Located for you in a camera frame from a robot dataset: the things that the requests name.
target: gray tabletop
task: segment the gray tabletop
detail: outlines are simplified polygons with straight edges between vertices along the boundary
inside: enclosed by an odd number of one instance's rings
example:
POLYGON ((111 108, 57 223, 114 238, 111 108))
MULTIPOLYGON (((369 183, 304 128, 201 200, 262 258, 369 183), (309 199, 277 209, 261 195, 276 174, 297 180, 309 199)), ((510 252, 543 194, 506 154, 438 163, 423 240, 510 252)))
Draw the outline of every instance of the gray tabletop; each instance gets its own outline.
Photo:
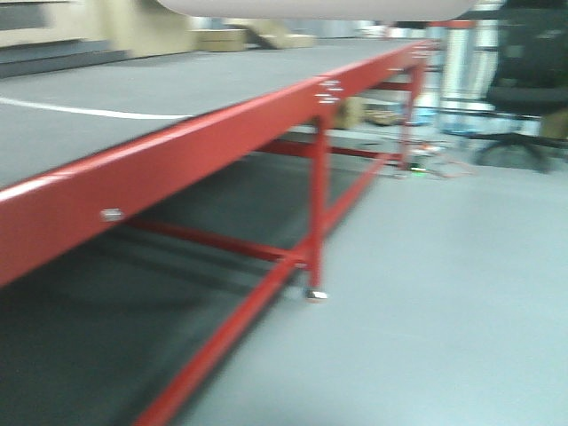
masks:
POLYGON ((408 41, 192 52, 0 81, 0 188, 408 41))

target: gray floor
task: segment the gray floor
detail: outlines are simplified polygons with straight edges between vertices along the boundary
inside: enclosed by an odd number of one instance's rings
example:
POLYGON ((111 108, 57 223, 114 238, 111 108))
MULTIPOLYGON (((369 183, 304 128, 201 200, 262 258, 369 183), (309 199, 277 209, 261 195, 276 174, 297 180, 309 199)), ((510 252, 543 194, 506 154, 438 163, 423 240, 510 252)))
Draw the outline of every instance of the gray floor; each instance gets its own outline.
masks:
POLYGON ((566 170, 382 179, 177 426, 565 426, 566 170))

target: metal bolt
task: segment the metal bolt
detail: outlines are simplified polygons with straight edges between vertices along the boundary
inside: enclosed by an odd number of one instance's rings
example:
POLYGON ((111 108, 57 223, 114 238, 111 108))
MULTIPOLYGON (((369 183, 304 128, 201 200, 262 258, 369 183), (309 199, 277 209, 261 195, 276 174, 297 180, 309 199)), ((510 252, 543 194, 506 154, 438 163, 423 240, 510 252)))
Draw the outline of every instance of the metal bolt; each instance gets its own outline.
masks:
POLYGON ((120 209, 104 209, 100 212, 103 222, 119 222, 124 219, 124 212, 120 209))

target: cardboard box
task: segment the cardboard box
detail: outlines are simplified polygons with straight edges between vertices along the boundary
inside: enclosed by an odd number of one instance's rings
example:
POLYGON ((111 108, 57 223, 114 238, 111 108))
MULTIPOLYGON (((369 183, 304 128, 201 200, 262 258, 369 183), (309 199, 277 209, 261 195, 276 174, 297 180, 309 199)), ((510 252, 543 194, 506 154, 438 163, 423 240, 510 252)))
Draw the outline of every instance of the cardboard box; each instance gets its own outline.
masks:
POLYGON ((288 34, 287 47, 289 49, 313 47, 316 45, 316 37, 306 34, 288 34))
POLYGON ((280 20, 225 20, 231 28, 245 29, 247 42, 258 44, 265 49, 285 49, 290 31, 280 20))
POLYGON ((347 98, 337 108, 334 117, 334 129, 351 129, 361 124, 364 119, 365 100, 358 97, 347 98))
POLYGON ((245 51, 247 45, 239 40, 202 41, 198 44, 200 51, 245 51))
POLYGON ((244 29, 198 29, 194 31, 200 51, 244 51, 247 32, 244 29))
POLYGON ((189 20, 154 0, 98 0, 104 36, 132 57, 192 51, 195 34, 189 20))

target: red metal leg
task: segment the red metal leg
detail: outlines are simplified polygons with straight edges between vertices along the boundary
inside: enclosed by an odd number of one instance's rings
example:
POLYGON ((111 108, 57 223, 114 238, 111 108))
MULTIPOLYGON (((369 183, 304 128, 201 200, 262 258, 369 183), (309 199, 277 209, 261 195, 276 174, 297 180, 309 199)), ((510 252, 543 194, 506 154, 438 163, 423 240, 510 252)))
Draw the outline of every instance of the red metal leg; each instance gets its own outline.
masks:
POLYGON ((310 301, 327 298, 318 288, 321 284, 321 258, 325 236, 325 221, 327 209, 327 192, 329 185, 329 143, 327 131, 330 128, 328 116, 318 119, 318 133, 313 141, 312 181, 310 191, 310 271, 307 297, 310 301))

